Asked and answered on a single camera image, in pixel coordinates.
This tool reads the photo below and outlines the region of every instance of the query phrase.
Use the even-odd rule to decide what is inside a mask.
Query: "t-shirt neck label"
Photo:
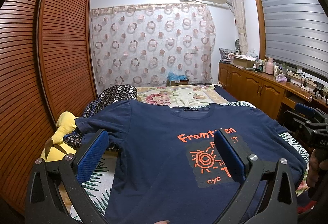
[[[183,111],[198,111],[198,108],[184,108]]]

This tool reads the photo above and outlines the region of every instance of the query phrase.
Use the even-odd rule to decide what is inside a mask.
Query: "roller blind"
[[[328,77],[328,17],[318,0],[262,0],[266,51]]]

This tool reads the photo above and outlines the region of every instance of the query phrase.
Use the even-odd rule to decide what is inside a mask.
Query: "human hand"
[[[322,170],[328,170],[328,159],[322,161],[319,163],[319,160],[315,156],[315,149],[312,152],[312,155],[310,157],[309,161],[309,172],[307,174],[306,178],[306,184],[309,187],[314,187],[317,181],[319,180],[319,171]]]

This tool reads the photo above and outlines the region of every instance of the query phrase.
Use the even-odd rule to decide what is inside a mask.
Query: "yellow plush toy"
[[[75,154],[76,150],[63,142],[64,135],[72,132],[75,128],[75,117],[70,112],[62,113],[56,123],[57,131],[46,141],[41,157],[46,161],[62,160],[66,154]]]

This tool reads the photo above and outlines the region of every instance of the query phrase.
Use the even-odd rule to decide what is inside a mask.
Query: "cabinet door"
[[[241,100],[243,93],[243,74],[240,69],[232,69],[230,72],[229,93],[237,100]]]
[[[262,80],[260,78],[245,73],[245,88],[243,88],[242,100],[247,101],[256,107],[259,107],[261,85]]]
[[[224,85],[227,86],[229,70],[224,65],[219,65],[219,67],[219,82],[224,87]]]
[[[284,89],[262,81],[259,108],[272,119],[276,119],[284,96]]]

